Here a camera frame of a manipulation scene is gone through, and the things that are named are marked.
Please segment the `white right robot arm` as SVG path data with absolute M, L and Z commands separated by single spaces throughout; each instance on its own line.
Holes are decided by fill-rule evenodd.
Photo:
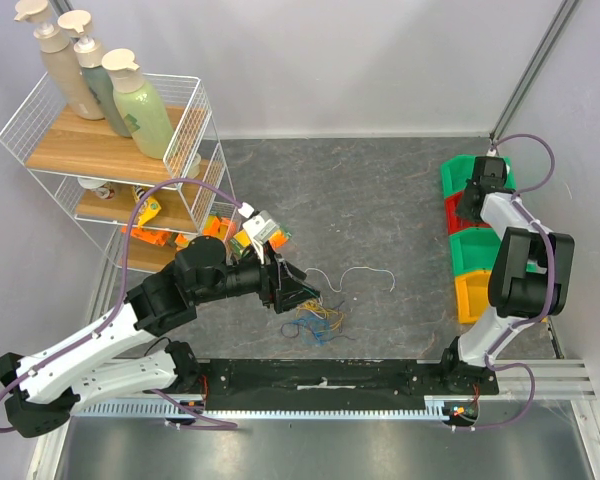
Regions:
M 575 241 L 523 205 L 506 158 L 459 155 L 441 177 L 458 319 L 471 327 L 445 350 L 437 377 L 449 393 L 485 392 L 504 347 L 564 309 Z

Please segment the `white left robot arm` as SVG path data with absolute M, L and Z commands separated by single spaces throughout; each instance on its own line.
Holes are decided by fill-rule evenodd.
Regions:
M 194 239 L 161 271 L 123 292 L 99 320 L 34 355 L 0 357 L 0 405 L 9 423 L 4 432 L 38 437 L 95 403 L 127 393 L 191 392 L 201 368 L 185 342 L 173 341 L 140 359 L 110 361 L 195 320 L 205 303 L 255 294 L 276 313 L 293 310 L 320 296 L 306 278 L 271 246 L 262 257 L 249 253 L 230 262 L 220 239 Z

